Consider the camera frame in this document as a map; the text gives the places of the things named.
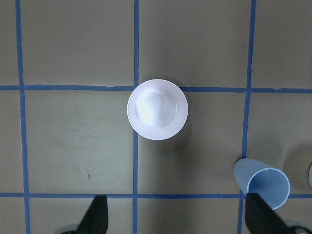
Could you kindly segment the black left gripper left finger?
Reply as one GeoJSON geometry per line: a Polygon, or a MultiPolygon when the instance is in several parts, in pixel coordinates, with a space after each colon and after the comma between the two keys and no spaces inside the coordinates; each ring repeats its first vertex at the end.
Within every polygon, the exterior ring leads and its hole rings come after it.
{"type": "Polygon", "coordinates": [[[75,234],[106,234],[108,230],[108,203],[106,195],[94,197],[75,234]]]}

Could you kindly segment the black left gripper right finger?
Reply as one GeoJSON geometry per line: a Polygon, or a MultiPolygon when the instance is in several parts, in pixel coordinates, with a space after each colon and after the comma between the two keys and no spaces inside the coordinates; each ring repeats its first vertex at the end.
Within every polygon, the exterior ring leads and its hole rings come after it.
{"type": "Polygon", "coordinates": [[[257,193],[246,194],[245,223],[252,234],[292,234],[292,228],[257,193]]]}

